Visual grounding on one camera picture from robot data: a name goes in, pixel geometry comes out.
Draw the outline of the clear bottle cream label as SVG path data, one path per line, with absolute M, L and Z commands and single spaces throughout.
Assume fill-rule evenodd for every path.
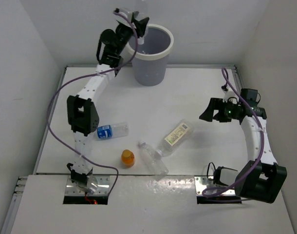
M 162 138 L 156 148 L 156 152 L 161 157 L 170 156 L 191 137 L 193 131 L 194 126 L 188 120 L 181 119 L 180 122 Z

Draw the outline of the blue label Pocari bottle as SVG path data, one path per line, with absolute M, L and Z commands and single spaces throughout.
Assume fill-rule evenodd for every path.
M 97 140 L 106 140 L 111 138 L 126 137 L 129 134 L 129 125 L 127 122 L 108 124 L 99 126 L 94 133 Z

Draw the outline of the clear bottle blue-white cap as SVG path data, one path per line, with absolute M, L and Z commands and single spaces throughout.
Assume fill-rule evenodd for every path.
M 148 3 L 145 0 L 135 1 L 135 11 L 138 13 L 135 16 L 136 21 L 140 26 L 136 26 L 138 32 L 137 42 L 139 45 L 144 44 L 145 36 L 148 34 Z

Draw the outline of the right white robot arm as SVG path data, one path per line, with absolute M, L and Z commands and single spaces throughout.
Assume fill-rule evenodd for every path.
M 200 119 L 212 122 L 239 121 L 247 148 L 248 162 L 241 171 L 219 166 L 214 169 L 213 178 L 202 191 L 205 197 L 214 198 L 224 188 L 232 188 L 235 196 L 265 203 L 273 203 L 286 178 L 287 169 L 278 165 L 269 144 L 266 131 L 266 111 L 258 107 L 260 94 L 255 89 L 243 88 L 240 99 L 233 92 L 224 98 L 212 97 Z

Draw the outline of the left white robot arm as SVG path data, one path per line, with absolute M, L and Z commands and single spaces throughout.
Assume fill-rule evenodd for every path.
M 123 58 L 121 53 L 134 35 L 131 27 L 121 20 L 115 30 L 104 30 L 98 41 L 96 58 L 98 65 L 93 77 L 75 96 L 67 98 L 68 123 L 74 133 L 74 148 L 77 157 L 67 165 L 71 181 L 85 192 L 97 190 L 98 182 L 93 176 L 93 168 L 85 160 L 92 151 L 93 136 L 99 125 L 99 115 L 95 104 L 107 84 L 117 76 Z

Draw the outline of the grey plastic waste bin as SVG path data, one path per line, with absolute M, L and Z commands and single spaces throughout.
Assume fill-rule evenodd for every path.
M 173 49 L 173 34 L 158 24 L 149 24 L 143 43 L 131 63 L 134 76 L 144 86 L 155 86 L 165 77 L 168 57 Z

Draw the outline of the clear ribbed unlabelled bottle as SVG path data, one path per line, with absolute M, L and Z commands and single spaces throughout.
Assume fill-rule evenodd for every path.
M 168 174 L 168 169 L 163 163 L 159 151 L 144 141 L 139 141 L 138 147 L 140 158 L 152 175 L 164 177 Z

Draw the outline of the small orange bottle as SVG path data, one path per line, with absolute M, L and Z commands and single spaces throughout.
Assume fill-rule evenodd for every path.
M 132 167 L 135 164 L 134 153 L 130 150 L 124 150 L 121 154 L 121 161 L 127 168 Z

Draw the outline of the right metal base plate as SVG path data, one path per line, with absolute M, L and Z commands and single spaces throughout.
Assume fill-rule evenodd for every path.
M 203 196 L 202 192 L 206 188 L 216 187 L 216 185 L 213 184 L 212 180 L 209 180 L 206 176 L 194 176 L 194 182 L 196 196 Z M 235 196 L 235 191 L 228 190 L 222 193 L 221 196 Z

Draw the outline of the metal base plate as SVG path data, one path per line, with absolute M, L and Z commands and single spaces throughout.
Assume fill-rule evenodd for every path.
M 203 196 L 202 192 L 206 188 L 216 187 L 216 185 L 213 184 L 212 180 L 209 180 L 206 176 L 194 176 L 194 182 L 196 196 Z M 235 191 L 228 190 L 222 193 L 221 196 L 235 196 Z
M 65 196 L 107 196 L 110 190 L 110 177 L 108 175 L 92 175 L 87 185 L 80 185 L 72 182 L 71 176 L 68 176 Z

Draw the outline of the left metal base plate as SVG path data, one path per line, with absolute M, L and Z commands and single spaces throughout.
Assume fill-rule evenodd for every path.
M 80 185 L 72 182 L 71 176 L 68 176 L 65 196 L 107 196 L 110 190 L 110 177 L 108 175 L 92 175 L 87 185 Z

